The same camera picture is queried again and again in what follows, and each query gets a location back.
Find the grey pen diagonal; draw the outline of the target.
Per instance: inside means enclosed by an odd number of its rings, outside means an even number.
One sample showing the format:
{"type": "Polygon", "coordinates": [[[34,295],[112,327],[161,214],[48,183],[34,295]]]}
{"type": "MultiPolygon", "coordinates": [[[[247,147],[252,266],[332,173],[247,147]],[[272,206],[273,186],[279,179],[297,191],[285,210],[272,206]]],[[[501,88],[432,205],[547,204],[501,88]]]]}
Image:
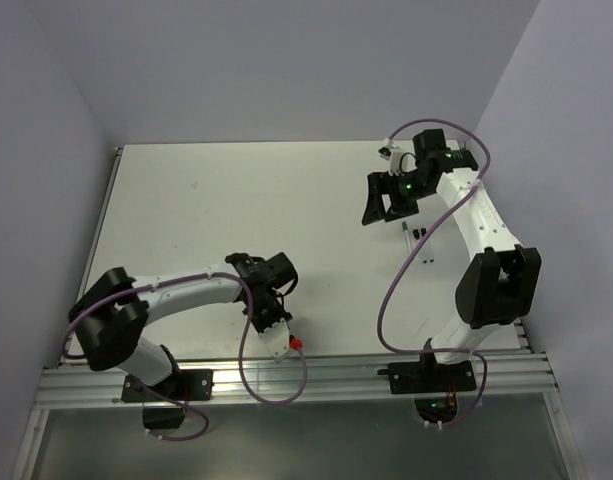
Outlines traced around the grey pen diagonal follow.
{"type": "Polygon", "coordinates": [[[413,238],[415,240],[415,246],[418,248],[418,255],[417,257],[419,258],[420,262],[422,264],[427,264],[428,263],[428,258],[426,255],[426,251],[424,246],[421,244],[421,239],[422,239],[422,234],[420,232],[419,229],[413,229],[412,230],[412,234],[413,234],[413,238]]]}

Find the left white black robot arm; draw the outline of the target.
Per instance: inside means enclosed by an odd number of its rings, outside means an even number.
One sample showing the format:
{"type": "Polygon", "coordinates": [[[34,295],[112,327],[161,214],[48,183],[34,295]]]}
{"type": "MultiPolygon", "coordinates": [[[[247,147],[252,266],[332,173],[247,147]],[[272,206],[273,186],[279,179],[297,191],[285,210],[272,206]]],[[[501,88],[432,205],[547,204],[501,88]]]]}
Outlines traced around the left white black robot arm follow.
{"type": "Polygon", "coordinates": [[[187,310],[241,302],[247,325],[280,362],[302,349],[290,331],[292,316],[285,308],[285,298],[297,283],[297,271],[284,253],[269,259],[234,253],[178,277],[137,277],[116,267],[72,307],[67,333],[76,337],[91,370],[118,368],[128,374],[132,386],[169,399],[190,387],[170,351],[144,338],[147,326],[187,310]]]}

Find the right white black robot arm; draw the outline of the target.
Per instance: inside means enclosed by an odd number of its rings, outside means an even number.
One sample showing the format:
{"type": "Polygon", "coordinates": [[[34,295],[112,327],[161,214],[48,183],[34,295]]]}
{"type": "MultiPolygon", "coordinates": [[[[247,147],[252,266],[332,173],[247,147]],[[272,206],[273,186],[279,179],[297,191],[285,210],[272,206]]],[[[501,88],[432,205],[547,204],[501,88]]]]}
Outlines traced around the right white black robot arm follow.
{"type": "Polygon", "coordinates": [[[392,138],[384,141],[379,154],[389,168],[367,177],[362,223],[414,215],[420,200],[437,195],[447,207],[439,220],[453,219],[462,235],[469,265],[455,290],[455,314],[426,342],[418,368],[421,383],[438,390],[495,330],[529,313],[542,259],[510,232],[483,185],[485,169],[469,150],[450,148],[441,129],[424,130],[412,143],[406,152],[392,138]]]}

